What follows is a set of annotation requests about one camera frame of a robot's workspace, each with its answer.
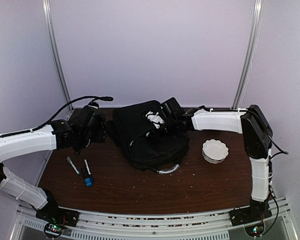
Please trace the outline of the black student backpack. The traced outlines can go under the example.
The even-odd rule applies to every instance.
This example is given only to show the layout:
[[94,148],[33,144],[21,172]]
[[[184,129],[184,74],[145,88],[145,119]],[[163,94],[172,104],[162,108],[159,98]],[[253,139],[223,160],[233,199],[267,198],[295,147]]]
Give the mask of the black student backpack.
[[157,100],[150,100],[116,108],[112,112],[112,119],[106,123],[106,129],[109,137],[135,169],[169,175],[179,169],[182,158],[189,150],[190,137],[187,132],[160,138],[145,136],[154,126],[141,113],[161,112],[161,104]]

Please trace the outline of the black blue highlighter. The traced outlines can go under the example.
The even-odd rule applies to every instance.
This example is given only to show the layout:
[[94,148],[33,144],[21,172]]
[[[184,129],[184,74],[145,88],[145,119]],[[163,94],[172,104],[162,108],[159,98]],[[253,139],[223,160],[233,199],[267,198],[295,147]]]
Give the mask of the black blue highlighter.
[[85,185],[86,185],[87,187],[91,187],[93,183],[92,183],[92,181],[91,181],[91,178],[90,178],[90,175],[89,175],[89,173],[88,173],[87,168],[86,168],[86,167],[82,167],[82,168],[80,169],[80,171],[81,171],[81,175],[82,175],[82,177],[83,177],[83,180],[84,180]]

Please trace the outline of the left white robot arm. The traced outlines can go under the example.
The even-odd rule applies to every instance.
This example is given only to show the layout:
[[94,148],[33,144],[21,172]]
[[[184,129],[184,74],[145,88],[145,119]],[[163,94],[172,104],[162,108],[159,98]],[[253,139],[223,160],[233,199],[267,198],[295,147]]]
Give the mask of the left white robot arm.
[[106,139],[104,121],[54,120],[40,129],[27,129],[0,135],[0,190],[16,199],[27,202],[42,212],[51,222],[62,218],[52,193],[36,187],[12,173],[3,162],[15,157],[41,151],[72,148],[76,156],[91,143],[103,143]]

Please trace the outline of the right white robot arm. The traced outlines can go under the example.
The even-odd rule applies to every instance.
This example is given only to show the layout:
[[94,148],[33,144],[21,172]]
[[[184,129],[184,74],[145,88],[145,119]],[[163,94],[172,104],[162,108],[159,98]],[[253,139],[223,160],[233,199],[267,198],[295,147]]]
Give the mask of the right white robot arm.
[[159,110],[148,110],[142,116],[154,125],[156,134],[174,134],[180,131],[225,131],[241,134],[252,170],[249,220],[258,220],[268,209],[273,197],[272,159],[287,154],[273,140],[273,130],[258,105],[248,108],[226,109],[201,106],[185,111],[182,107],[163,103]]

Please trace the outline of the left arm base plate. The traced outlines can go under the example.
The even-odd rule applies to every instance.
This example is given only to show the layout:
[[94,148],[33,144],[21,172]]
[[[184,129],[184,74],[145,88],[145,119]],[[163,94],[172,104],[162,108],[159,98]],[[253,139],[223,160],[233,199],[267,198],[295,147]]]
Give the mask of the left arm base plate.
[[35,217],[46,222],[61,227],[76,227],[80,213],[75,210],[60,208],[57,212],[45,213],[42,210],[36,210]]

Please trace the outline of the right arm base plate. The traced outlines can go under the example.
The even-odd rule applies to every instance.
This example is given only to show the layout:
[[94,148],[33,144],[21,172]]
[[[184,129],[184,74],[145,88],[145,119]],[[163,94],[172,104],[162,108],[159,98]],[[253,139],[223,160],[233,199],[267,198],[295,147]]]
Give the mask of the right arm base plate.
[[229,212],[229,217],[232,226],[246,225],[253,222],[260,222],[263,219],[272,216],[272,212],[269,209],[261,211],[259,208],[244,207],[234,208]]

